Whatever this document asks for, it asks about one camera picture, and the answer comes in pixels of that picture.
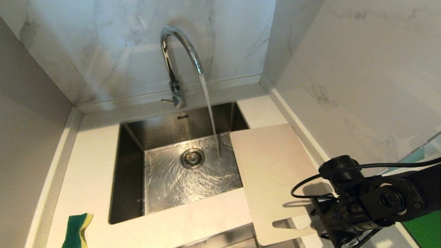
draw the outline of black cable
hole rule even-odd
[[[372,238],[372,236],[377,234],[381,229],[382,228],[370,231],[356,246],[352,246],[352,248],[360,248],[362,245],[364,245],[364,243],[366,243],[366,241]]]
[[[336,173],[341,173],[341,172],[346,172],[349,170],[354,170],[354,169],[366,169],[366,168],[376,168],[376,167],[399,167],[399,168],[416,168],[416,167],[423,167],[423,166],[428,166],[428,165],[434,165],[434,164],[441,164],[441,157],[436,158],[436,159],[432,159],[429,161],[425,161],[425,162],[418,162],[418,163],[377,163],[377,164],[365,164],[365,165],[358,165],[358,166],[353,166],[353,167],[348,167],[348,168],[343,168],[343,169],[335,169],[335,170],[331,170],[328,171],[326,173],[320,173],[317,174],[315,176],[309,177],[301,182],[299,182],[296,186],[294,186],[294,188],[292,188],[291,190],[291,196],[295,197],[295,198],[302,198],[302,199],[310,199],[310,198],[324,198],[324,199],[336,199],[335,197],[332,196],[325,196],[325,195],[296,195],[294,194],[294,192],[302,185],[315,180],[317,178],[320,177],[328,177],[331,176],[333,174]]]

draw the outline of sink drain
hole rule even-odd
[[[181,164],[188,169],[195,169],[204,163],[204,153],[196,148],[188,149],[181,155]]]

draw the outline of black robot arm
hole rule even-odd
[[[360,168],[370,167],[420,167],[432,164],[436,165],[387,177],[364,177],[360,171]],[[374,230],[355,246],[359,247],[381,228],[439,210],[440,167],[441,158],[415,164],[359,165],[356,160],[344,155],[325,162],[318,169],[320,174],[311,177],[329,180],[338,198],[295,195],[294,191],[311,178],[296,185],[292,195],[312,198],[315,208],[313,214],[320,216],[327,231],[320,237],[331,240],[336,248],[345,247],[366,230]]]

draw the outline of yellow sponge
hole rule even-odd
[[[64,239],[62,248],[87,248],[83,235],[92,217],[93,215],[91,214],[69,216],[66,238]]]

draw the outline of backsplash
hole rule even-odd
[[[441,130],[441,2],[276,2],[264,75],[329,157],[396,162]]]
[[[0,16],[74,104],[168,89],[165,25],[192,41],[207,81],[260,74],[275,0],[0,0]],[[196,84],[171,38],[178,79]]]

